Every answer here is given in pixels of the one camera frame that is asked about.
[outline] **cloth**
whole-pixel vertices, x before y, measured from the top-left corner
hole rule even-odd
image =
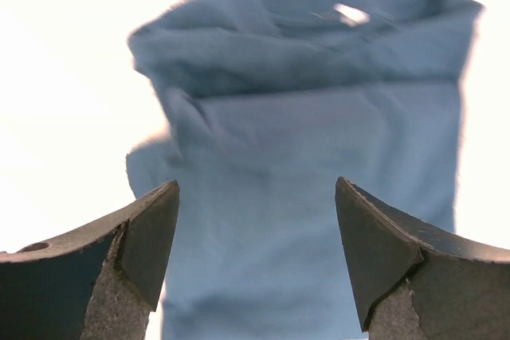
[[[186,0],[129,37],[171,125],[127,156],[130,185],[137,197],[171,179],[181,189],[165,340],[366,337],[336,179],[453,230],[458,82],[480,11],[473,0]]]

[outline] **blue fabric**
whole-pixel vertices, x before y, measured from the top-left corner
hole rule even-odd
[[[349,26],[334,6],[370,15]],[[127,157],[176,179],[165,340],[365,338],[339,176],[453,230],[472,0],[187,0],[129,37],[171,135]]]

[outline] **white surface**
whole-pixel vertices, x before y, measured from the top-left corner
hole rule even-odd
[[[176,1],[0,0],[0,250],[133,200],[124,155],[164,118],[125,41]],[[508,6],[478,1],[488,10],[464,83],[457,222],[471,239],[510,248]]]

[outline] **wrinkled fabric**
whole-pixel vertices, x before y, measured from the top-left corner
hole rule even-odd
[[[342,22],[335,5],[370,21]],[[472,0],[186,0],[128,40],[171,133],[135,196],[176,179],[165,340],[342,340],[359,330],[335,212],[343,176],[453,230]]]

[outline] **clothing tag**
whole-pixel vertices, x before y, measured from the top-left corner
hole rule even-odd
[[[358,10],[357,8],[345,6],[341,3],[335,4],[334,8],[340,13],[340,21],[350,27],[356,27],[357,25],[370,21],[370,15],[365,14],[362,10]]]

